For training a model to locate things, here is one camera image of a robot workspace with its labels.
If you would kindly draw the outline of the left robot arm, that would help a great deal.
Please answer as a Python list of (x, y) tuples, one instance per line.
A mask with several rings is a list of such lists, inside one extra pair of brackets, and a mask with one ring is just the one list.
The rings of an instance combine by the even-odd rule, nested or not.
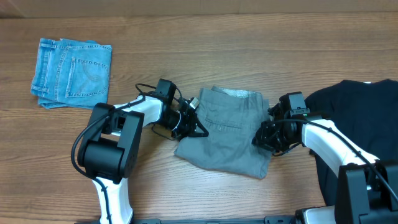
[(73, 167), (91, 179), (101, 208), (97, 223), (133, 223), (129, 203), (128, 178), (136, 164), (145, 126), (156, 124), (171, 132), (169, 140), (209, 135), (199, 121), (197, 98), (177, 99), (179, 89), (170, 80), (160, 79), (150, 92), (122, 105), (98, 103), (87, 127), (77, 136), (71, 149)]

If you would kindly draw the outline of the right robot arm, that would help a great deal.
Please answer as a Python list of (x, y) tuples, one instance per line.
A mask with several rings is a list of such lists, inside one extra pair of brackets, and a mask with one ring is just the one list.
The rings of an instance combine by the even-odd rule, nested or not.
[(282, 156), (311, 149), (338, 179), (335, 204), (303, 208), (281, 223), (397, 223), (397, 162), (382, 161), (346, 137), (334, 122), (306, 106), (301, 92), (281, 96), (252, 143)]

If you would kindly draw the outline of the grey shorts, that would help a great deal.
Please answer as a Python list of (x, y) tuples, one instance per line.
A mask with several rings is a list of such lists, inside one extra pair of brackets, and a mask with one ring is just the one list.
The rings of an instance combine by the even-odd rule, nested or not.
[(261, 93), (213, 86), (200, 91), (197, 116), (207, 137), (180, 140), (174, 154), (193, 165), (263, 179), (271, 152), (252, 144), (269, 119), (269, 101)]

